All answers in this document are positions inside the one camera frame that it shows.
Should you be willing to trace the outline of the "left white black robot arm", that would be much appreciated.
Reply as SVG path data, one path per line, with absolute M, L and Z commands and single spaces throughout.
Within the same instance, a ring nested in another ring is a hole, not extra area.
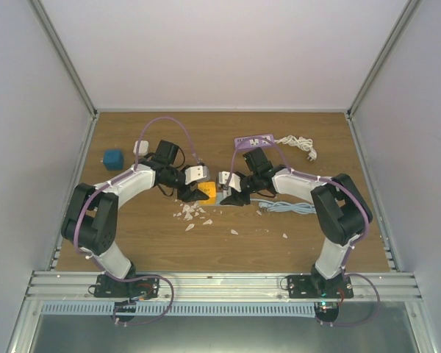
M 136 160 L 130 169 L 96 185 L 78 184 L 61 226 L 61 236 L 76 250 L 94 260 L 112 278 L 111 288 L 121 297 L 137 287 L 132 262 L 115 242 L 118 211 L 142 192 L 170 188 L 184 203 L 204 201 L 207 194 L 195 187 L 209 176 L 203 163 L 175 166 L 180 147 L 161 140 L 156 151 Z

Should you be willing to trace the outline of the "blue cube plug adapter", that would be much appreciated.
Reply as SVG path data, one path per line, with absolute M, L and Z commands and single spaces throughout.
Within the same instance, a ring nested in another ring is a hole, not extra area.
M 108 171 L 120 171 L 124 166 L 124 155 L 120 149 L 107 149 L 104 151 L 103 165 Z

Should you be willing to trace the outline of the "white usb charger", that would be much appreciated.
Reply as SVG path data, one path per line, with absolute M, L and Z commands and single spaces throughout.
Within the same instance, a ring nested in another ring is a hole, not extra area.
M 223 187 L 223 197 L 227 198 L 227 197 L 231 196 L 231 194 L 232 194 L 231 188 L 224 186 Z

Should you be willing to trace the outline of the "white cube adapter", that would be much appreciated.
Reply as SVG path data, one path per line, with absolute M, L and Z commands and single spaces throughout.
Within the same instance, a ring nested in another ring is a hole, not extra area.
M 138 156 L 144 156 L 148 154 L 149 150 L 149 143 L 147 140 L 142 141 L 135 141 L 134 148 L 133 148 L 133 154 Z

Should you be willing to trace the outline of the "purple power strip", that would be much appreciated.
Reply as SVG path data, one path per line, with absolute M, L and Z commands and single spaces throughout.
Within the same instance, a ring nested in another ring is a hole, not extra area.
M 247 151 L 255 148 L 268 148 L 274 144 L 272 134 L 253 135 L 234 139 L 234 147 L 239 151 Z

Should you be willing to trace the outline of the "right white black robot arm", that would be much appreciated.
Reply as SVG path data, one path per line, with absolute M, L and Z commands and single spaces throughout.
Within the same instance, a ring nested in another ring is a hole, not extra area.
M 261 148 L 246 152 L 243 159 L 250 171 L 221 171 L 218 184 L 229 192 L 222 205 L 244 206 L 251 194 L 263 190 L 272 195 L 294 196 L 313 204 L 325 236 L 319 258 L 311 269 L 311 289 L 326 298 L 345 282 L 345 267 L 355 244 L 369 232 L 372 212 L 347 174 L 313 176 L 286 165 L 274 166 Z

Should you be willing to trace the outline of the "yellow plug adapter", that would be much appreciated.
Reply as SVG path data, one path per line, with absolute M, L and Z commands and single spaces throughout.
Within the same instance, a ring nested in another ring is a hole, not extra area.
M 198 189 L 208 196 L 208 199 L 201 200 L 199 204 L 212 205 L 216 203 L 217 187 L 213 181 L 198 183 Z

